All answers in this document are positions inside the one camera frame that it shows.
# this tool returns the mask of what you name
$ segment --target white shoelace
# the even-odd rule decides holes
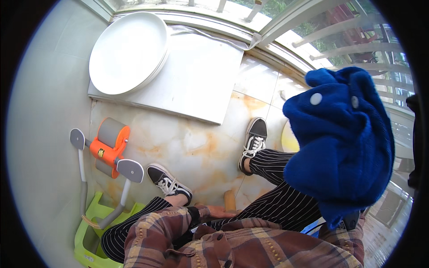
[[[252,144],[252,149],[248,149],[250,146],[250,143],[253,140],[253,144]],[[253,158],[256,155],[256,152],[265,149],[265,142],[264,142],[264,138],[262,137],[251,137],[249,139],[249,142],[247,143],[247,147],[243,146],[245,151],[243,152],[243,155],[245,157],[249,157],[249,158]]]
[[[162,190],[165,196],[167,195],[174,195],[176,193],[176,190],[178,189],[178,184],[176,182],[176,178],[171,182],[170,186],[167,186],[166,181],[168,181],[170,178],[164,178],[161,181],[158,182],[158,187]]]

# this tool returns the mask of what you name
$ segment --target white board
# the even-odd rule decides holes
[[[222,124],[243,51],[193,33],[173,35],[170,44],[163,69],[143,89],[107,95],[90,82],[88,95]]]

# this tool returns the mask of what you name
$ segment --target wooden stick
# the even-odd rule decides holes
[[[228,190],[224,194],[225,211],[236,211],[236,197],[232,190]]]

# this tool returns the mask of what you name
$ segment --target white wall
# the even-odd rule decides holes
[[[29,44],[11,95],[6,151],[12,193],[49,267],[81,267],[73,258],[80,174],[69,133],[78,127],[89,136],[89,56],[106,27],[81,3],[61,0]],[[88,151],[85,157],[88,162]]]

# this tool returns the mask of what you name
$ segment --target white button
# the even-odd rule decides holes
[[[322,101],[322,94],[320,93],[314,93],[311,97],[310,97],[310,103],[313,105],[317,105]]]
[[[353,108],[357,108],[359,107],[359,100],[357,99],[356,96],[352,96],[351,97],[351,105],[353,106]]]

